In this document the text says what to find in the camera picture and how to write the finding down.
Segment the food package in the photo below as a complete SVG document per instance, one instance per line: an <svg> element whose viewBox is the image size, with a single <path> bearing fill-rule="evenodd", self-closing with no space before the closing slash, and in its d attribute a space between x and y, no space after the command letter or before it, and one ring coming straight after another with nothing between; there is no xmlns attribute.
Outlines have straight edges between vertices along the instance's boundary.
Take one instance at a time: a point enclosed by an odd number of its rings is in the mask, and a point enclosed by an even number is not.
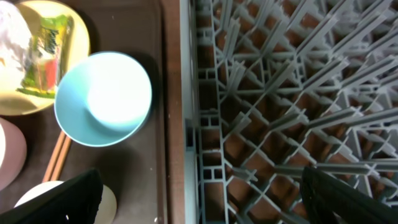
<svg viewBox="0 0 398 224"><path fill-rule="evenodd" d="M0 91L15 91L21 86L31 37L18 9L0 0Z"/></svg>
<svg viewBox="0 0 398 224"><path fill-rule="evenodd" d="M57 84L65 72L63 48L72 25L72 18L65 15L40 19L40 30L30 42L31 64L18 91L42 98L55 97Z"/></svg>

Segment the bowl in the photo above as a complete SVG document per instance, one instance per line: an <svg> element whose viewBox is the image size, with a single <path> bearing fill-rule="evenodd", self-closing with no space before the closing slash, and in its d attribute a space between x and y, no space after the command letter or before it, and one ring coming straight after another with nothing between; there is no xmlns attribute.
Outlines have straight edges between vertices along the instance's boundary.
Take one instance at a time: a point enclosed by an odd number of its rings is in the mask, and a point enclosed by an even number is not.
<svg viewBox="0 0 398 224"><path fill-rule="evenodd" d="M62 184L63 181L48 181L41 183L34 188L30 189L28 192L26 192L17 202L15 207L18 207L22 205L23 203L26 203L33 198L38 197L41 194L44 194L45 192L53 189L54 187ZM95 222L94 224L111 224L113 222L113 219L116 215L116 209L117 209L117 204L116 204L116 197L114 196L112 190L105 186L103 187L102 191L102 200L101 203L99 204L98 207L98 212L97 216L95 216Z"/></svg>
<svg viewBox="0 0 398 224"><path fill-rule="evenodd" d="M26 141L17 126L0 118L0 190L19 174L26 158Z"/></svg>
<svg viewBox="0 0 398 224"><path fill-rule="evenodd" d="M145 123L152 87L145 69L119 52L100 52L72 68L55 96L55 117L75 142L103 147L128 138Z"/></svg>
<svg viewBox="0 0 398 224"><path fill-rule="evenodd" d="M41 17L70 16L73 19L73 29L65 46L65 70L68 71L90 54L90 38L83 19L70 7L57 1L23 1L16 4L21 15L27 22L32 34L36 34L40 27ZM41 111L54 104L54 98L42 98L27 95L17 91L10 84L0 88L0 114L23 115Z"/></svg>

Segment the gray dish rack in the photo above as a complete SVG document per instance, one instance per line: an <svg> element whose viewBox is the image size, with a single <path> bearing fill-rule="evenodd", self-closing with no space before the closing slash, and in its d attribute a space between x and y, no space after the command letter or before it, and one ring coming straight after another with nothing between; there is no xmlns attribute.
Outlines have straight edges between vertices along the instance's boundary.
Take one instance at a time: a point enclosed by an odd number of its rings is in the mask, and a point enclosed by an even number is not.
<svg viewBox="0 0 398 224"><path fill-rule="evenodd" d="M398 206L397 11L181 0L185 223L308 223L304 166Z"/></svg>

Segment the yellow plate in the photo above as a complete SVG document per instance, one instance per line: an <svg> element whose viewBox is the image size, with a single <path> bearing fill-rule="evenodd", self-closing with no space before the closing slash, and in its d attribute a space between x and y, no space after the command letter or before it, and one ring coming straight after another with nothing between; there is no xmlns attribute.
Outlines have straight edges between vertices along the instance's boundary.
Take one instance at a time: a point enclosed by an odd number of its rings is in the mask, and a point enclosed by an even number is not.
<svg viewBox="0 0 398 224"><path fill-rule="evenodd" d="M90 54L90 38L83 19L68 6L57 1L24 1L16 4L22 16L27 22L30 32L35 35L40 27L40 17L57 17L59 15L73 18L72 34L66 47L66 68L69 71L80 60ZM18 91L1 92L0 90L0 114L23 115L40 111L53 105L54 99L39 98L25 95Z"/></svg>

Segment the light blue bowl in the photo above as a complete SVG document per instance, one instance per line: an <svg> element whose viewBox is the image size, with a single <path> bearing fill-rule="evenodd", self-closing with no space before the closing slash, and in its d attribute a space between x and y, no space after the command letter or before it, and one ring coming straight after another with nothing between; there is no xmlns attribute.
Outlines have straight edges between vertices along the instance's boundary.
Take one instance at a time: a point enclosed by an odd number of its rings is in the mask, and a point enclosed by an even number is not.
<svg viewBox="0 0 398 224"><path fill-rule="evenodd" d="M55 117L75 142L103 147L135 133L148 117L152 87L145 69L118 52L89 56L62 78Z"/></svg>

